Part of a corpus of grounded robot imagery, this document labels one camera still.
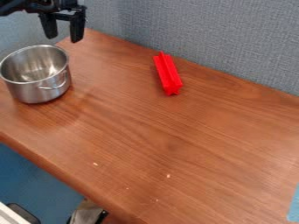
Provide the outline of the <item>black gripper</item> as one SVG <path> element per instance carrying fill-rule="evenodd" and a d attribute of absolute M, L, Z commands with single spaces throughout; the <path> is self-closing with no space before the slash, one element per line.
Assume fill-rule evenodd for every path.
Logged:
<path fill-rule="evenodd" d="M 42 28 L 48 39 L 58 37 L 56 19 L 70 21 L 71 42 L 82 41 L 86 27 L 87 6 L 80 0 L 27 0 L 26 11 L 38 13 Z"/>

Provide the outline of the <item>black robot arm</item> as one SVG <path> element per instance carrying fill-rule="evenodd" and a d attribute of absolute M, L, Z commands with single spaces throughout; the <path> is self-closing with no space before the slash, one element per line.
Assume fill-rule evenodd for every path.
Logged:
<path fill-rule="evenodd" d="M 0 0 L 0 17 L 18 11 L 36 13 L 48 39 L 59 35 L 58 21 L 70 22 L 70 39 L 78 43 L 84 38 L 87 6 L 79 0 Z"/>

